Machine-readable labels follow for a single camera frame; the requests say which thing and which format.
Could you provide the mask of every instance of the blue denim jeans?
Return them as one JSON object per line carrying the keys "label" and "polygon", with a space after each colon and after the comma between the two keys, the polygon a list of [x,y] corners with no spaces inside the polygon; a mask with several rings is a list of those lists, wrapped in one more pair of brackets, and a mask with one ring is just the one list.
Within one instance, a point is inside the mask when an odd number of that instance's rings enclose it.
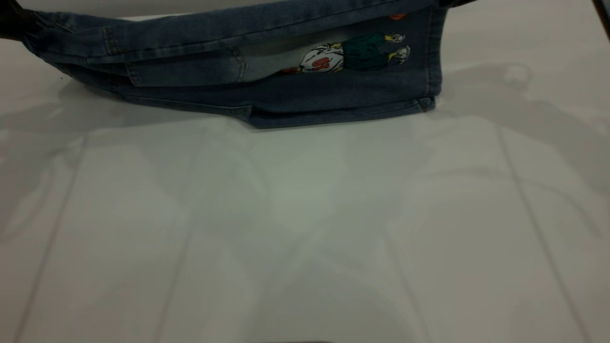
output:
{"label": "blue denim jeans", "polygon": [[429,111],[460,1],[283,0],[131,22],[33,12],[25,46],[106,95],[257,128]]}

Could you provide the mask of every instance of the stitched seam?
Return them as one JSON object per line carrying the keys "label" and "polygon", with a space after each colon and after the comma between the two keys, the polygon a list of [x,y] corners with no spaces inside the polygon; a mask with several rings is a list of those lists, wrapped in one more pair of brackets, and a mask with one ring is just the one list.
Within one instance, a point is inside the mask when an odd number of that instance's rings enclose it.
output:
{"label": "stitched seam", "polygon": [[234,83],[241,83],[246,77],[246,72],[248,71],[248,62],[246,62],[246,60],[243,58],[242,52],[239,50],[238,47],[234,46],[232,48],[229,48],[229,50],[233,54],[233,57],[235,57],[235,59],[239,63],[239,73],[237,74],[237,80],[235,80]]}
{"label": "stitched seam", "polygon": [[422,102],[419,99],[415,99],[417,101],[417,104],[420,106],[420,108],[422,109],[422,111],[427,112],[428,109],[426,108],[426,106],[424,106],[422,104]]}
{"label": "stitched seam", "polygon": [[[358,7],[358,8],[355,8],[355,9],[349,9],[349,10],[345,10],[345,11],[342,11],[342,12],[333,13],[333,14],[330,14],[330,15],[319,16],[319,17],[316,17],[316,18],[308,19],[308,20],[297,21],[297,22],[286,24],[286,25],[282,25],[282,26],[275,26],[275,27],[272,27],[270,29],[264,29],[264,30],[260,30],[260,31],[247,32],[245,34],[230,35],[230,36],[226,36],[226,37],[216,38],[214,40],[207,41],[205,43],[214,42],[214,41],[218,41],[218,40],[224,40],[224,39],[228,39],[228,38],[247,37],[248,35],[252,35],[252,34],[259,34],[259,33],[266,32],[266,31],[272,31],[272,30],[276,30],[276,29],[283,29],[285,27],[294,26],[294,25],[297,25],[297,24],[308,23],[310,21],[315,21],[315,20],[319,20],[319,19],[323,19],[323,18],[331,18],[333,16],[337,16],[337,15],[341,15],[341,14],[345,14],[345,13],[350,13],[350,12],[354,12],[354,11],[358,11],[358,10],[363,10],[363,9],[370,9],[370,8],[373,8],[373,7],[378,7],[378,6],[383,6],[383,5],[391,4],[393,2],[403,2],[403,1],[404,0],[394,0],[394,1],[383,2],[382,4],[375,4],[375,5],[370,5],[370,6]],[[163,46],[163,47],[159,47],[159,48],[145,48],[145,49],[136,49],[136,50],[125,50],[122,53],[126,54],[126,53],[131,53],[131,52],[150,51],[150,50],[163,51],[164,49],[173,49],[173,48],[177,48],[179,46],[185,46],[185,47],[186,46],[193,46],[193,45],[196,46],[196,45],[205,44],[205,43],[197,42],[197,43],[189,43],[189,44],[181,44],[181,45]]]}
{"label": "stitched seam", "polygon": [[222,109],[222,110],[226,111],[226,113],[229,113],[229,114],[247,114],[248,112],[251,112],[252,108],[253,108],[252,106],[240,106],[238,108],[230,108],[230,107],[226,107],[226,106],[216,106],[216,105],[208,105],[208,104],[189,103],[189,102],[186,102],[186,101],[176,101],[176,100],[167,100],[167,99],[147,98],[147,97],[144,97],[144,96],[133,96],[133,95],[128,95],[128,96],[125,96],[124,98],[126,98],[126,99],[132,98],[132,99],[140,99],[140,100],[152,100],[152,101],[159,101],[161,103],[185,104],[185,105],[200,106],[200,107],[212,107],[212,108]]}
{"label": "stitched seam", "polygon": [[142,80],[136,73],[134,64],[130,62],[125,63],[125,69],[127,70],[127,75],[129,75],[129,79],[131,79],[131,82],[134,83],[134,86],[142,86]]}
{"label": "stitched seam", "polygon": [[104,40],[106,41],[106,53],[108,55],[114,55],[115,50],[114,50],[114,46],[112,44],[112,38],[110,36],[109,30],[110,30],[110,28],[108,26],[102,27],[102,31],[104,33]]}
{"label": "stitched seam", "polygon": [[433,18],[433,14],[434,11],[430,10],[430,18],[428,20],[428,37],[426,38],[426,95],[430,95],[430,82],[431,82],[431,75],[430,75],[430,36],[432,35],[432,18]]}

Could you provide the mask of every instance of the cartoon character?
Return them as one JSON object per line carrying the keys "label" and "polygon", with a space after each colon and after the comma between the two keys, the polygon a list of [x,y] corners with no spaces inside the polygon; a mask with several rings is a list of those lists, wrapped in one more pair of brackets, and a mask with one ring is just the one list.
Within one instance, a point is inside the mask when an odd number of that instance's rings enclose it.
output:
{"label": "cartoon character", "polygon": [[409,58],[411,48],[404,46],[388,54],[379,48],[386,44],[398,44],[405,36],[392,34],[368,34],[352,38],[343,43],[329,43],[316,46],[309,51],[301,65],[285,69],[285,74],[338,73],[343,69],[375,71],[387,68],[391,61],[403,64]]}

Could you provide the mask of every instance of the jeans pocket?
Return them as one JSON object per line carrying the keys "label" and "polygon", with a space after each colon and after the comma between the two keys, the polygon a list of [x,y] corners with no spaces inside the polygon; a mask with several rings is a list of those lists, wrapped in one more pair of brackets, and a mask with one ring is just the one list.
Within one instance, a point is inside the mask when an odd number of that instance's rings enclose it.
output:
{"label": "jeans pocket", "polygon": [[125,63],[137,87],[191,87],[243,82],[248,65],[239,49]]}

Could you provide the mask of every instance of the jeans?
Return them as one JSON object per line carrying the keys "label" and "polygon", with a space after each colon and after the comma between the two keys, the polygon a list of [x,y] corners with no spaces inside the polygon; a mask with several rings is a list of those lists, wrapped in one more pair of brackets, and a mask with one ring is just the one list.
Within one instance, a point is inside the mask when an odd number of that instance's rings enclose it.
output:
{"label": "jeans", "polygon": [[132,22],[32,12],[24,45],[105,95],[257,128],[426,112],[460,1],[283,0]]}

